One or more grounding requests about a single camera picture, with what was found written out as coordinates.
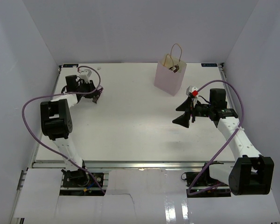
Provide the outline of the brown snack bar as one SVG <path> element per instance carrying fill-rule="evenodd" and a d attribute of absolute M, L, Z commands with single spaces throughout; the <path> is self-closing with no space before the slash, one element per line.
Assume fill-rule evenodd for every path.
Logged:
<path fill-rule="evenodd" d="M 174 72 L 174 73 L 178 72 L 179 69 L 180 69 L 180 67 L 179 67 L 178 64 L 173 65 L 173 66 L 171 66 L 171 67 L 169 68 L 169 70 L 171 70 L 171 71 Z"/>
<path fill-rule="evenodd" d="M 98 95 L 101 95 L 103 90 L 104 90 L 104 88 L 102 86 L 100 88 L 98 88 Z"/>

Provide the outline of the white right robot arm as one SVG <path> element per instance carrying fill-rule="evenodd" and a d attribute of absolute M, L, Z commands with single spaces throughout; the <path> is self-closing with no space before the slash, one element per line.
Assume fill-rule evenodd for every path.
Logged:
<path fill-rule="evenodd" d="M 183 115 L 172 122 L 188 128 L 197 117 L 209 118 L 225 137 L 224 147 L 229 147 L 235 159 L 235 164 L 212 160 L 206 163 L 196 177 L 191 177 L 191 189 L 199 181 L 207 186 L 227 185 L 232 194 L 267 195 L 271 189 L 274 162 L 271 157 L 263 156 L 251 143 L 234 109 L 227 107 L 225 89 L 210 90 L 207 103 L 199 102 L 198 89 L 190 86 L 187 89 L 187 99 L 177 107 Z"/>

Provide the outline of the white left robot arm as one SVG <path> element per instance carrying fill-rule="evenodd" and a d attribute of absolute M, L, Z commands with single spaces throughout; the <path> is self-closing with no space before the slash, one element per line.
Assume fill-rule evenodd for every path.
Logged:
<path fill-rule="evenodd" d="M 99 85 L 95 87 L 92 80 L 85 75 L 67 76 L 66 85 L 62 88 L 62 95 L 51 101 L 41 102 L 41 128 L 43 135 L 47 136 L 57 147 L 65 163 L 62 170 L 65 180 L 83 187 L 90 182 L 90 176 L 85 171 L 83 159 L 79 156 L 70 137 L 73 122 L 70 108 L 80 102 L 82 98 L 91 99 L 97 103 L 103 91 Z"/>

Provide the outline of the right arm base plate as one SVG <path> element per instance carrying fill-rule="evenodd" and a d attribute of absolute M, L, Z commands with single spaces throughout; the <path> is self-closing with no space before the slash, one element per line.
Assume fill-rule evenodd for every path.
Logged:
<path fill-rule="evenodd" d="M 199 172 L 184 172 L 181 175 L 181 180 L 186 182 L 187 189 L 189 188 L 190 184 L 196 177 L 196 175 Z M 216 198 L 216 197 L 231 197 L 231 192 L 229 187 L 226 184 L 221 184 L 220 181 L 212 179 L 210 177 L 207 177 L 206 174 L 203 174 L 198 178 L 192 189 L 190 190 L 190 193 L 199 192 L 205 188 L 214 186 L 220 184 L 220 186 L 209 189 L 208 191 L 195 194 L 195 195 L 189 195 L 187 193 L 187 198 Z"/>

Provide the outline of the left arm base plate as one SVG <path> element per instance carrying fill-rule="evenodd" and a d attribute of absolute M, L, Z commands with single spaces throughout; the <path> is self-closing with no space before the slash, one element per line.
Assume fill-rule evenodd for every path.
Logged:
<path fill-rule="evenodd" d="M 78 180 L 76 183 L 74 180 L 70 180 L 68 177 L 63 175 L 61 187 L 59 191 L 60 196 L 104 196 L 106 186 L 104 186 L 105 174 L 104 173 L 92 173 L 94 178 L 99 183 L 103 191 L 95 183 L 94 179 L 86 175 L 86 179 Z"/>

